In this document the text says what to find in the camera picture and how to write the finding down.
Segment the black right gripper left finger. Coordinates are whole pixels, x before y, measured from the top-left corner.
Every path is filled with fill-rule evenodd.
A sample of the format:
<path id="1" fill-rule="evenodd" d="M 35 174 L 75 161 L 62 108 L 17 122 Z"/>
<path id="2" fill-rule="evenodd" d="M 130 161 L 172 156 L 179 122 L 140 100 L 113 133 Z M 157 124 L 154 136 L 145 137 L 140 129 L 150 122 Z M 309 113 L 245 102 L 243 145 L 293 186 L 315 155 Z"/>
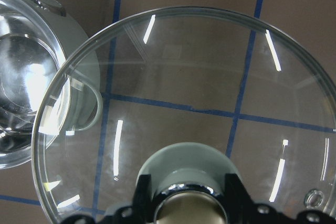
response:
<path id="1" fill-rule="evenodd" d="M 61 223 L 147 223 L 151 209 L 151 175 L 140 175 L 132 203 L 106 214 L 96 222 L 93 217 L 83 214 L 75 214 L 65 218 Z"/>

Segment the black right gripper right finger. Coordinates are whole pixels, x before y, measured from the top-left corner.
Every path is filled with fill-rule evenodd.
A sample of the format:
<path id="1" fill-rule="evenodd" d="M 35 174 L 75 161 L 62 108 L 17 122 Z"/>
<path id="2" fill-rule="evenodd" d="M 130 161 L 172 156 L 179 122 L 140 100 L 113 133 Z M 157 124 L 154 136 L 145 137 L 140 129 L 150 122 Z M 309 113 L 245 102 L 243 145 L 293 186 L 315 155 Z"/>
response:
<path id="1" fill-rule="evenodd" d="M 305 210 L 290 218 L 264 203 L 255 203 L 237 174 L 225 175 L 224 210 L 228 223 L 335 223 L 318 210 Z"/>

